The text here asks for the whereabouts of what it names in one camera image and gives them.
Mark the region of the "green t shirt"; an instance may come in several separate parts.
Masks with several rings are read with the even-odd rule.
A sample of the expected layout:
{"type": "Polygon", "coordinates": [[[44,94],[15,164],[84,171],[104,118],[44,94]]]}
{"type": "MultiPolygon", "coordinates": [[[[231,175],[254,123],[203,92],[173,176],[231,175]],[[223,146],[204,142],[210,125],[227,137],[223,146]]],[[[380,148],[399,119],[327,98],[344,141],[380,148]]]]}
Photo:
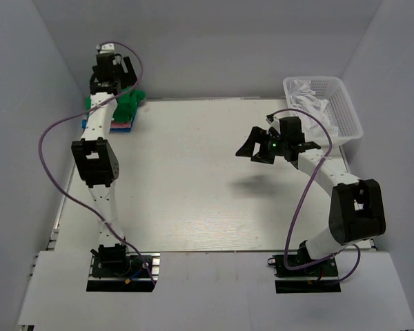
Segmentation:
{"type": "MultiPolygon", "coordinates": [[[[111,97],[111,94],[98,92],[86,99],[86,109],[89,110],[94,103],[101,103],[111,97]]],[[[146,93],[142,90],[133,90],[117,99],[117,108],[112,115],[113,123],[131,122],[137,113],[139,104],[146,99],[146,93]]]]}

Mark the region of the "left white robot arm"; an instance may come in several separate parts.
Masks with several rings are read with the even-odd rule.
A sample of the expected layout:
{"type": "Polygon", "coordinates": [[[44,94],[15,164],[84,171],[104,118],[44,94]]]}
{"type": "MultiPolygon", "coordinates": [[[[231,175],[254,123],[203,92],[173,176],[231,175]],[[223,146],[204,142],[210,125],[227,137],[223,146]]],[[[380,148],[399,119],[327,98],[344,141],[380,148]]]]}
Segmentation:
{"type": "Polygon", "coordinates": [[[132,258],[118,222],[115,186],[120,169],[108,135],[118,106],[117,97],[136,82],[130,59],[122,57],[114,43],[97,46],[86,126],[81,138],[71,146],[79,176],[89,189],[101,222],[98,248],[92,254],[98,267],[117,276],[130,271],[132,258]]]}

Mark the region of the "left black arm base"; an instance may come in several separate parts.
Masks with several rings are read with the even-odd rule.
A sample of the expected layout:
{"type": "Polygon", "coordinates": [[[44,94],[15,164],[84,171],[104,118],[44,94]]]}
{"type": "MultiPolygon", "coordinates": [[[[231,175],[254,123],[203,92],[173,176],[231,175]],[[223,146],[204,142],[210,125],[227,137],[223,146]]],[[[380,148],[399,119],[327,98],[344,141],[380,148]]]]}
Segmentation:
{"type": "Polygon", "coordinates": [[[151,293],[155,289],[151,272],[156,283],[159,276],[160,253],[146,253],[144,263],[136,254],[129,254],[124,267],[114,268],[103,265],[95,255],[91,259],[87,292],[151,293]]]}

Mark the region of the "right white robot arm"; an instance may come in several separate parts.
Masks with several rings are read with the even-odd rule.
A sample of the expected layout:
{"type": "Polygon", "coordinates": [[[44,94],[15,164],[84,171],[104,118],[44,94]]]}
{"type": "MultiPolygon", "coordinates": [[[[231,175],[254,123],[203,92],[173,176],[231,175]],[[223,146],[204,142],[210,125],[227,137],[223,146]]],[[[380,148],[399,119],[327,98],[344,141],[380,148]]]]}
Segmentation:
{"type": "Polygon", "coordinates": [[[317,183],[331,198],[328,225],[299,246],[294,263],[284,262],[287,270],[315,274],[324,261],[345,248],[385,233],[382,191],[376,180],[360,179],[338,167],[331,159],[333,142],[329,141],[327,150],[322,150],[316,142],[307,141],[298,116],[276,118],[270,114],[266,120],[269,128],[252,127],[235,154],[263,164],[283,157],[309,175],[288,229],[286,248],[290,247],[294,225],[311,185],[317,183]]]}

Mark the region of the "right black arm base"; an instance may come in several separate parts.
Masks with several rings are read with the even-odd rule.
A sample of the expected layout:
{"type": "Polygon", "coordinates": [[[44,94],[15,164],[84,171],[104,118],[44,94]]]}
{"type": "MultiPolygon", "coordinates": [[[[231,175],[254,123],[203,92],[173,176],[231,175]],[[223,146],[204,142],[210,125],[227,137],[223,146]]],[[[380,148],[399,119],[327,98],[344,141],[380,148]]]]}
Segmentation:
{"type": "Polygon", "coordinates": [[[273,255],[267,264],[274,268],[275,291],[277,294],[314,294],[341,292],[339,272],[334,258],[316,265],[289,270],[284,255],[273,255]]]}

